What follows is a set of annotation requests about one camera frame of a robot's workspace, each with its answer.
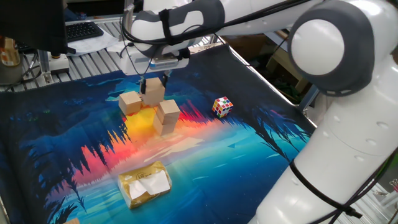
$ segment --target wooden block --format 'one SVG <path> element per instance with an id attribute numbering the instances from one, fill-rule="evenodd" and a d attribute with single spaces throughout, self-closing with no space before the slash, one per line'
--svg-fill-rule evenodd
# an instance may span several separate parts
<path id="1" fill-rule="evenodd" d="M 162 135 L 165 135 L 165 134 L 172 133 L 174 131 L 174 128 L 175 128 L 175 123 L 162 124 L 160 122 L 160 120 L 159 120 L 159 117 L 157 115 L 155 115 L 154 128 L 156 129 L 157 133 L 162 136 Z"/>
<path id="2" fill-rule="evenodd" d="M 142 100 L 146 105 L 158 105 L 164 99 L 165 88 L 159 78 L 148 78 Z"/>
<path id="3" fill-rule="evenodd" d="M 180 108 L 174 100 L 165 100 L 159 103 L 156 115 L 159 117 L 161 124 L 174 124 L 180 117 Z"/>
<path id="4" fill-rule="evenodd" d="M 141 109 L 141 99 L 135 91 L 120 94 L 119 107 L 125 115 L 136 113 Z"/>
<path id="5" fill-rule="evenodd" d="M 79 219 L 74 218 L 74 219 L 72 219 L 69 222 L 66 222 L 64 224 L 80 224 L 80 222 L 79 222 Z"/>

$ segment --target black wire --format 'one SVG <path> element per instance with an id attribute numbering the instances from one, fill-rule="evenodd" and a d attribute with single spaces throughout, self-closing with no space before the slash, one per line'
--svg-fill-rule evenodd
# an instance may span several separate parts
<path id="1" fill-rule="evenodd" d="M 124 27 L 124 25 L 122 25 L 122 17 L 120 17 L 119 23 L 120 23 L 120 28 L 122 29 L 122 27 Z M 131 60 L 131 56 L 130 56 L 129 50 L 127 49 L 126 42 L 124 41 L 124 35 L 123 35 L 123 34 L 122 34 L 122 38 L 123 38 L 124 48 L 126 49 L 127 56 L 128 56 L 129 59 L 130 59 L 130 62 L 131 62 L 131 65 L 132 65 L 133 69 L 136 71 L 137 75 L 139 75 L 139 76 L 145 75 L 145 74 L 147 73 L 149 67 L 150 67 L 150 64 L 152 63 L 152 59 L 155 57 L 155 54 L 156 54 L 156 51 L 157 51 L 158 47 L 154 50 L 154 53 L 153 53 L 153 55 L 152 55 L 152 57 L 150 58 L 150 61 L 149 61 L 149 63 L 148 63 L 147 69 L 145 69 L 145 72 L 144 72 L 143 74 L 140 74 L 140 73 L 137 71 L 136 66 L 134 65 L 134 63 L 133 63 L 132 60 Z"/>
<path id="2" fill-rule="evenodd" d="M 131 62 L 131 64 L 132 64 L 132 67 L 134 68 L 134 70 L 136 71 L 136 73 L 137 73 L 138 75 L 140 75 L 140 76 L 145 75 L 145 74 L 147 73 L 147 71 L 148 71 L 148 69 L 149 69 L 149 67 L 150 67 L 150 64 L 152 63 L 152 60 L 153 60 L 153 58 L 155 57 L 156 51 L 159 49 L 159 47 L 157 47 L 157 48 L 154 50 L 154 53 L 153 53 L 152 57 L 150 58 L 148 67 L 147 67 L 147 69 L 145 70 L 145 72 L 144 72 L 143 74 L 140 74 L 140 73 L 137 71 L 136 66 L 135 66 L 134 63 L 132 62 L 131 56 L 130 56 L 129 51 L 128 51 L 128 49 L 127 49 L 127 47 L 130 47 L 130 46 L 128 46 L 130 43 L 128 43 L 128 44 L 126 45 L 126 43 L 125 43 L 125 41 L 124 41 L 125 36 L 124 36 L 123 34 L 126 34 L 126 33 L 128 34 L 128 32 L 127 32 L 127 31 L 126 31 L 126 33 L 123 32 L 123 31 L 124 31 L 123 28 L 125 28 L 125 27 L 124 27 L 124 22 L 123 22 L 123 20 L 122 20 L 122 17 L 120 17 L 120 19 L 119 19 L 119 24 L 120 24 L 120 28 L 121 28 L 121 30 L 122 30 L 122 39 L 123 39 L 123 43 L 124 43 L 124 48 L 123 48 L 122 51 L 120 52 L 120 57 L 122 57 L 123 51 L 126 50 L 127 56 L 129 57 L 130 62 Z M 186 28 L 181 34 L 186 33 L 186 31 L 188 31 L 188 30 L 191 29 L 192 27 L 196 27 L 196 26 L 198 26 L 198 27 L 203 27 L 202 25 L 199 25 L 199 24 L 192 25 L 192 26 Z"/>
<path id="3" fill-rule="evenodd" d="M 294 7 L 294 6 L 298 5 L 298 4 L 303 4 L 303 3 L 308 2 L 308 1 L 309 0 L 284 1 L 284 2 L 281 2 L 281 3 L 275 4 L 273 6 L 270 6 L 268 8 L 262 9 L 260 11 L 254 12 L 254 13 L 252 13 L 250 15 L 246 15 L 246 16 L 241 17 L 239 19 L 235 19 L 233 21 L 227 22 L 227 23 L 223 24 L 222 26 L 213 27 L 213 28 L 210 27 L 210 28 L 207 28 L 205 30 L 198 30 L 198 31 L 193 30 L 193 31 L 191 31 L 191 33 L 189 33 L 188 35 L 186 35 L 184 37 L 182 36 L 182 34 L 179 34 L 179 35 L 176 35 L 175 37 L 173 37 L 173 39 L 176 42 L 182 42 L 182 41 L 187 40 L 187 39 L 194 39 L 194 38 L 203 36 L 204 33 L 207 33 L 207 34 L 215 33 L 215 32 L 219 31 L 220 29 L 222 29 L 224 27 L 233 26 L 233 25 L 236 25 L 236 24 L 241 24 L 241 23 L 244 23 L 244 22 L 249 22 L 249 21 L 252 21 L 252 20 L 255 20 L 255 19 L 259 19 L 259 18 L 268 16 L 268 15 L 283 11 L 283 10 L 288 9 L 290 7 Z M 123 19 L 122 19 L 123 24 L 124 24 L 126 16 L 127 16 L 127 12 L 125 12 L 123 14 Z M 166 39 L 140 40 L 140 39 L 135 38 L 134 36 L 132 36 L 126 30 L 126 28 L 124 26 L 122 26 L 121 29 L 122 29 L 123 33 L 126 35 L 127 40 L 130 40 L 131 42 L 151 44 L 151 45 L 167 44 L 167 40 Z"/>
<path id="4" fill-rule="evenodd" d="M 27 72 L 31 72 L 33 69 L 39 68 L 39 67 L 40 67 L 40 65 L 37 65 L 37 66 L 34 66 L 34 67 L 28 69 L 26 72 L 24 72 L 24 74 L 22 75 L 22 77 L 24 77 L 24 76 L 27 74 Z M 7 92 L 8 90 L 10 90 L 12 87 L 14 87 L 14 86 L 16 86 L 16 85 L 24 84 L 24 83 L 33 81 L 33 80 L 35 80 L 36 78 L 38 78 L 41 74 L 42 74 L 42 71 L 39 70 L 39 72 L 36 74 L 35 77 L 33 77 L 33 78 L 28 78 L 28 79 L 26 79 L 26 80 L 20 80 L 20 81 L 18 81 L 18 82 L 15 82 L 15 83 L 13 83 L 13 84 L 10 84 L 10 85 L 8 85 L 8 88 L 6 88 L 6 90 L 4 90 L 4 91 Z"/>
<path id="5" fill-rule="evenodd" d="M 272 57 L 275 55 L 275 53 L 280 49 L 280 47 L 282 46 L 282 44 L 289 38 L 289 36 L 287 36 L 285 39 L 282 40 L 282 42 L 275 48 L 275 50 L 273 51 L 272 55 L 269 57 L 269 60 L 267 62 L 267 64 L 271 61 Z M 236 60 L 234 58 L 235 61 L 239 62 L 240 64 L 246 66 L 246 67 L 252 67 L 252 65 L 246 65 L 245 63 L 242 63 L 242 61 L 240 60 Z"/>
<path id="6" fill-rule="evenodd" d="M 366 181 L 365 183 L 354 193 L 354 195 L 343 205 L 345 207 L 349 207 L 352 204 L 354 204 L 356 201 L 358 201 L 360 198 L 362 198 L 365 194 L 367 194 L 380 180 L 380 178 L 386 173 L 388 170 L 389 166 L 391 165 L 392 161 L 394 160 L 394 156 L 397 154 L 397 149 L 387 158 L 387 160 L 381 165 Z M 318 220 L 315 220 L 314 222 L 311 222 L 309 224 L 319 224 L 331 217 L 333 217 L 329 224 L 334 223 L 338 217 L 342 214 L 341 211 L 335 210 L 324 217 L 319 218 Z"/>

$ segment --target desk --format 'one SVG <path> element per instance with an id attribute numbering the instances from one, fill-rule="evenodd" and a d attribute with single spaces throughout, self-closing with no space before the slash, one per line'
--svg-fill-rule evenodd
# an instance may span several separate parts
<path id="1" fill-rule="evenodd" d="M 110 24 L 100 26 L 110 31 Z M 221 46 L 173 72 L 165 98 L 176 100 L 183 114 L 164 138 L 151 128 L 154 109 L 123 116 L 118 108 L 118 95 L 137 91 L 139 77 L 116 71 L 118 61 L 105 50 L 72 58 L 69 73 L 53 76 L 59 84 L 0 94 L 8 105 L 0 111 L 8 124 L 0 126 L 0 167 L 24 174 L 16 178 L 37 223 L 75 217 L 92 224 L 247 223 L 314 127 L 237 58 Z M 234 103 L 225 119 L 211 113 L 221 96 Z M 155 160 L 166 165 L 172 191 L 128 210 L 115 176 Z M 4 180 L 4 189 L 17 190 Z M 13 218 L 19 212 L 8 210 Z"/>

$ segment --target keyboard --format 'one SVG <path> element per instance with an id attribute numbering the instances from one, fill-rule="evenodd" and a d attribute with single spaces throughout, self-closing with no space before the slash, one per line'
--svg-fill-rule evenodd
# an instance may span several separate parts
<path id="1" fill-rule="evenodd" d="M 68 43 L 78 40 L 89 39 L 92 37 L 99 37 L 104 35 L 104 32 L 94 22 L 82 22 L 78 24 L 67 25 L 67 40 Z M 21 53 L 28 53 L 34 49 L 25 43 L 17 43 L 18 51 Z"/>

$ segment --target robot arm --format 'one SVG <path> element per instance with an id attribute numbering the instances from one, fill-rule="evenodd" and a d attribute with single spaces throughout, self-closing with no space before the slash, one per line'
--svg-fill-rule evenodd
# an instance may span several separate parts
<path id="1" fill-rule="evenodd" d="M 213 32 L 257 34 L 294 23 L 288 43 L 294 67 L 322 93 L 343 96 L 261 202 L 253 224 L 328 223 L 320 218 L 336 208 L 299 176 L 344 205 L 398 146 L 398 66 L 390 55 L 398 42 L 397 10 L 383 0 L 298 2 L 197 0 L 170 10 L 165 27 L 155 12 L 140 12 L 132 24 L 132 39 L 148 56 Z"/>
<path id="2" fill-rule="evenodd" d="M 289 27 L 321 1 L 198 0 L 169 11 L 140 12 L 127 38 L 151 58 L 197 44 L 208 34 L 260 34 Z"/>

